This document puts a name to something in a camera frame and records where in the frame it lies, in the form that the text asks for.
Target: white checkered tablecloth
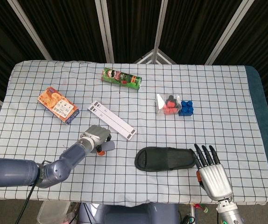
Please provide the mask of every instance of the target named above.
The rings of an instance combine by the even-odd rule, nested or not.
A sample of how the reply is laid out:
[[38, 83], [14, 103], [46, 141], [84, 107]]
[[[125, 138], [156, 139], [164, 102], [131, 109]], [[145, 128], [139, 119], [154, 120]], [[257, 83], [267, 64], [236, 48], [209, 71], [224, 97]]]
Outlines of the white checkered tablecloth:
[[[142, 77], [140, 89], [101, 81], [104, 67]], [[80, 114], [66, 125], [37, 102], [48, 86], [74, 102]], [[158, 115], [156, 93], [192, 100], [194, 115]], [[35, 188], [31, 199], [135, 206], [147, 202], [211, 203], [196, 168], [143, 172], [134, 166], [147, 146], [193, 148], [213, 145], [233, 185], [234, 201], [268, 201], [268, 162], [249, 95], [244, 66], [99, 64], [24, 61], [12, 72], [0, 111], [0, 158], [54, 161], [90, 125], [108, 126], [87, 110], [98, 100], [137, 134], [112, 131], [116, 150], [89, 154], [63, 183]], [[30, 187], [0, 188], [0, 198], [25, 199]]]

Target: black slipper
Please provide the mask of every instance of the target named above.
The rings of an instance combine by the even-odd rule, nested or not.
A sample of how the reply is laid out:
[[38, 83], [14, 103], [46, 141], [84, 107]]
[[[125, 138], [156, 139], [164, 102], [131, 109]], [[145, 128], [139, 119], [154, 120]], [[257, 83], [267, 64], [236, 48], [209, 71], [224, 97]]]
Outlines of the black slipper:
[[181, 148], [146, 147], [135, 158], [135, 166], [148, 172], [188, 169], [194, 165], [191, 151]]

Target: green chip can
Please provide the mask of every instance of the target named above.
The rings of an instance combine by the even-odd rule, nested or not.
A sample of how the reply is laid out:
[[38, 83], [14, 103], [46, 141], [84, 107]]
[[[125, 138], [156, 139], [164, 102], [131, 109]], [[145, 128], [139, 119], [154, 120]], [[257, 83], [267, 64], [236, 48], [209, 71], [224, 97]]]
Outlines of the green chip can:
[[140, 83], [142, 80], [141, 77], [133, 76], [121, 71], [115, 71], [109, 68], [103, 69], [101, 79], [106, 82], [116, 83], [136, 90], [140, 88]]

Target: orange juice box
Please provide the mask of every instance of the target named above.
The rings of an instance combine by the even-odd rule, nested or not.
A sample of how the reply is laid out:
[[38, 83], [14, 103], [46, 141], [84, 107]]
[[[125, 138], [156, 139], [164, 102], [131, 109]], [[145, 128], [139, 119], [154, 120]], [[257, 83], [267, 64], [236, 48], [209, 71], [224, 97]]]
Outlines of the orange juice box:
[[67, 125], [79, 114], [78, 107], [51, 86], [37, 100]]

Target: gray robot arm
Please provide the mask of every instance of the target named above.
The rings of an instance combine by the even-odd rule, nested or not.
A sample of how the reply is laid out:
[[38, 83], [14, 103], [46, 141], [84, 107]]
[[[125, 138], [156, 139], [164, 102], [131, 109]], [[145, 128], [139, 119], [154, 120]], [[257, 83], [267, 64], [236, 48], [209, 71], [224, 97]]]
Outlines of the gray robot arm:
[[231, 201], [233, 189], [224, 167], [220, 164], [216, 151], [212, 146], [209, 146], [213, 155], [213, 161], [208, 149], [202, 146], [207, 158], [206, 161], [198, 145], [195, 144], [194, 146], [201, 161], [200, 163], [196, 154], [191, 149], [195, 164], [198, 168], [197, 178], [199, 184], [212, 200], [218, 201], [217, 212], [219, 213], [221, 223], [244, 224], [244, 220], [239, 213], [237, 205]]
[[37, 178], [36, 186], [39, 188], [48, 188], [65, 181], [87, 153], [98, 151], [100, 147], [102, 151], [114, 149], [113, 141], [104, 142], [109, 138], [109, 130], [91, 126], [58, 160], [47, 165], [31, 160], [0, 159], [0, 187], [29, 186]]

